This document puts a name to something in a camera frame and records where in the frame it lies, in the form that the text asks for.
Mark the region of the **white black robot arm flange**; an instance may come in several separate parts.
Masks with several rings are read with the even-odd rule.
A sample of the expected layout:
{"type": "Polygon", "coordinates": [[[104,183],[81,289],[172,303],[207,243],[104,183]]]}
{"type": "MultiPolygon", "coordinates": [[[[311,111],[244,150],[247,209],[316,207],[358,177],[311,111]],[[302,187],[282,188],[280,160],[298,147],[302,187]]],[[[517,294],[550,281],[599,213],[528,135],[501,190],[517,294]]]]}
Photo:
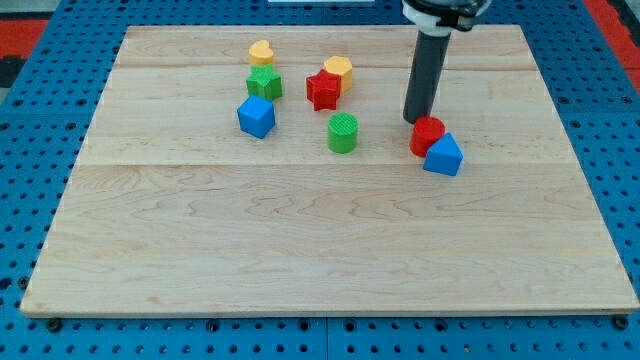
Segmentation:
{"type": "Polygon", "coordinates": [[[470,31],[491,0],[402,0],[402,14],[431,37],[470,31]]]}

